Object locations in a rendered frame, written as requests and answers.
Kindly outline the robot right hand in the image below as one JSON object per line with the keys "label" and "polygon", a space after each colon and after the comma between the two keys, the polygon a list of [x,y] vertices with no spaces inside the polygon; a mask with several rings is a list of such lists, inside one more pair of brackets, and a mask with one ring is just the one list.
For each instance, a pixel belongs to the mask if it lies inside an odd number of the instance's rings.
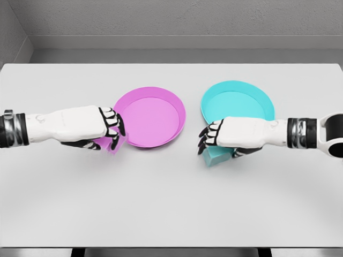
{"label": "robot right hand", "polygon": [[198,154],[209,146],[232,148],[233,158],[260,151],[266,144],[263,139],[268,122],[260,118],[226,117],[213,121],[199,134]]}

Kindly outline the pink plate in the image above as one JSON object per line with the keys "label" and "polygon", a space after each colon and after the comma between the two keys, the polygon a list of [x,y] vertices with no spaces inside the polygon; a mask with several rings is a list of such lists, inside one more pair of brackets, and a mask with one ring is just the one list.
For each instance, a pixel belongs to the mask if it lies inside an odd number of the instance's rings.
{"label": "pink plate", "polygon": [[186,111],[182,100],[160,87],[140,87],[114,105],[123,118],[128,144],[141,148],[162,146],[182,131]]}

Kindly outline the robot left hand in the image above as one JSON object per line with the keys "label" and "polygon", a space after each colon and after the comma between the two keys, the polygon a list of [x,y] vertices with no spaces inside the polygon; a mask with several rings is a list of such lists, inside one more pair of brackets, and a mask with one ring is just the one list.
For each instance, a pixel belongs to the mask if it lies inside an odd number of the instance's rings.
{"label": "robot left hand", "polygon": [[116,149],[119,139],[126,136],[122,116],[110,107],[90,105],[57,112],[59,123],[53,138],[61,144],[90,150],[101,150],[96,139],[111,139],[110,149]]}

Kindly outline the cyan block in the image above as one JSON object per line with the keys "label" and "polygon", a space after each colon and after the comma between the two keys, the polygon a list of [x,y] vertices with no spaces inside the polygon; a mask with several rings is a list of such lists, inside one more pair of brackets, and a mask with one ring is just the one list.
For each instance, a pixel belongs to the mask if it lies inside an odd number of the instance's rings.
{"label": "cyan block", "polygon": [[215,166],[228,161],[234,153],[233,148],[208,146],[202,153],[203,159],[208,167]]}

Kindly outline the cyan plate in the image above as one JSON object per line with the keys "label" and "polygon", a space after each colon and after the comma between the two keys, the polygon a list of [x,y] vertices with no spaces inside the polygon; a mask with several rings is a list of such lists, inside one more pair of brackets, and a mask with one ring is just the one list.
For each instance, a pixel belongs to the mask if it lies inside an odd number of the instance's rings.
{"label": "cyan plate", "polygon": [[200,109],[208,124],[228,116],[275,119],[268,95],[252,84],[236,80],[211,86],[202,97]]}

